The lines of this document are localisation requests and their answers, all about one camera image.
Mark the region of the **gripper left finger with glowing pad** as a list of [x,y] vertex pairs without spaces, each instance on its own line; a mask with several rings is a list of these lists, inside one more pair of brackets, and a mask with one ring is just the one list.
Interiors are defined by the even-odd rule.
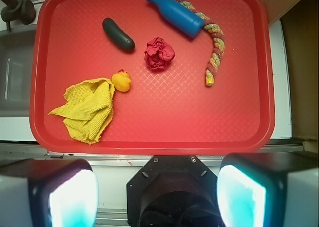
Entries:
[[83,159],[0,162],[2,227],[92,227],[97,208],[97,176]]

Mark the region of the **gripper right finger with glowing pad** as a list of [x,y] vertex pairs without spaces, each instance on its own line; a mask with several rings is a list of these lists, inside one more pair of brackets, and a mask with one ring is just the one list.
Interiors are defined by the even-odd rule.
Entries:
[[218,173],[217,199],[228,227],[317,227],[318,154],[228,154]]

